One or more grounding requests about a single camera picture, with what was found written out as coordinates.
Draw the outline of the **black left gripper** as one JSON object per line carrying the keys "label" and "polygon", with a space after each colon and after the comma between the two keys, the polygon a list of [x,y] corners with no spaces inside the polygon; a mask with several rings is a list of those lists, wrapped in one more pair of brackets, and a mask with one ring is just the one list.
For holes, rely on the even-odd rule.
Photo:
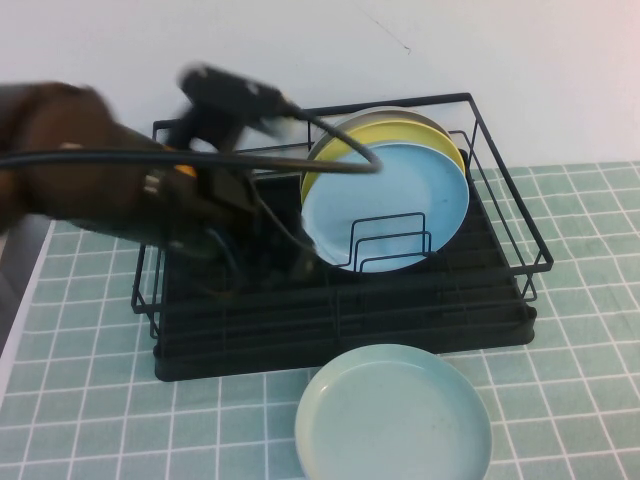
{"label": "black left gripper", "polygon": [[[153,169],[144,179],[144,219],[149,222],[147,244],[189,256],[222,256],[232,286],[246,286],[246,271],[238,246],[257,232],[260,213],[252,180],[224,168],[177,166]],[[294,236],[291,281],[308,281],[319,256],[306,233]]]}

